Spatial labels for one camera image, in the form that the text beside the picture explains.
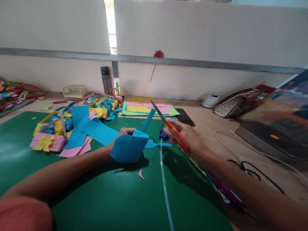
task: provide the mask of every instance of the scissor blade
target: scissor blade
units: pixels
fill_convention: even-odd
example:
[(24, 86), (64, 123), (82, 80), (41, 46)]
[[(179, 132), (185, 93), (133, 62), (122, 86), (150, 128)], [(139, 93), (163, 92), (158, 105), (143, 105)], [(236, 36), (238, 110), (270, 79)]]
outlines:
[(163, 116), (163, 114), (160, 112), (160, 110), (158, 109), (158, 107), (156, 106), (156, 104), (153, 102), (153, 100), (151, 100), (151, 103), (153, 104), (155, 110), (157, 111), (157, 113), (159, 114), (160, 118), (163, 120), (164, 123), (167, 122), (166, 118)]

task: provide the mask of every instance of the green cutting mat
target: green cutting mat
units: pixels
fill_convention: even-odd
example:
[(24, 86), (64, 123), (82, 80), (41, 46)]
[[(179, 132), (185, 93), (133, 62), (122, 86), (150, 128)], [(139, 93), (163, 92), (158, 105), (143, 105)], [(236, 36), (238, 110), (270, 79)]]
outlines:
[[(55, 153), (29, 148), (36, 124), (47, 115), (24, 112), (0, 125), (0, 195), (31, 173), (62, 159)], [(141, 130), (143, 121), (118, 118), (105, 124), (117, 131), (122, 127)], [(151, 120), (147, 129), (155, 142), (159, 142), (161, 125), (161, 120)], [(93, 140), (91, 147), (94, 150), (101, 144)], [(159, 147), (143, 153), (133, 164), (111, 159), (55, 196), (50, 204), (56, 230), (170, 230)], [(163, 147), (163, 155), (175, 230), (232, 230), (217, 193), (179, 148)], [(145, 181), (138, 176), (141, 168)]]

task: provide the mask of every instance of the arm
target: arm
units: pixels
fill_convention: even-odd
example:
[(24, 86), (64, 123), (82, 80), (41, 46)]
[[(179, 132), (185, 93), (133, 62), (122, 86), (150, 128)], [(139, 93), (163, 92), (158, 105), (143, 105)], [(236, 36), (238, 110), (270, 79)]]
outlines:
[[(134, 128), (122, 128), (118, 136), (132, 134), (133, 131)], [(85, 172), (109, 159), (113, 144), (114, 142), (95, 151), (48, 165), (14, 185), (0, 200), (11, 197), (32, 197), (46, 200)]]
[[(273, 230), (307, 229), (306, 208), (217, 156), (191, 126), (177, 120), (170, 122), (177, 126), (190, 148), (191, 156), (229, 187), (261, 223)], [(164, 131), (169, 135), (170, 142), (174, 143), (176, 135), (173, 131), (167, 128)]]

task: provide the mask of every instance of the hand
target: hand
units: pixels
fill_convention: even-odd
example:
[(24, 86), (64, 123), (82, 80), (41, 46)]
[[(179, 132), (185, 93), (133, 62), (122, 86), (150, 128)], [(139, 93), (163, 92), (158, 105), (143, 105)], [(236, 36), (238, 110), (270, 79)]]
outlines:
[(111, 151), (111, 149), (112, 149), (113, 145), (115, 144), (115, 141), (118, 137), (120, 137), (123, 134), (132, 135), (134, 130), (135, 130), (135, 128), (125, 128), (125, 127), (121, 128), (121, 130), (120, 130), (119, 134), (117, 135), (117, 137), (115, 138), (115, 140), (110, 145), (108, 145), (108, 147), (110, 148), (110, 151)]
[[(203, 138), (190, 125), (173, 119), (170, 119), (169, 122), (177, 127), (176, 129), (185, 140), (193, 157), (200, 155), (204, 150), (208, 149)], [(164, 127), (164, 132), (169, 136), (169, 142), (171, 144), (174, 144), (176, 141), (181, 144), (178, 136), (172, 129)]]

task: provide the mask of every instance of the red scissors handle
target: red scissors handle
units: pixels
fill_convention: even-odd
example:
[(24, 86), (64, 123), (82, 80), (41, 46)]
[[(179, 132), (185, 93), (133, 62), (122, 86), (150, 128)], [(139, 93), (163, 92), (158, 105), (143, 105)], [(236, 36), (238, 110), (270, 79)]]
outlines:
[(176, 141), (176, 143), (181, 147), (181, 149), (184, 152), (189, 152), (188, 145), (186, 144), (183, 137), (180, 135), (179, 131), (168, 120), (166, 121), (166, 125), (167, 125), (168, 128), (172, 129), (175, 132), (175, 134), (178, 136), (178, 138), (180, 139), (181, 144), (179, 144), (177, 141)]

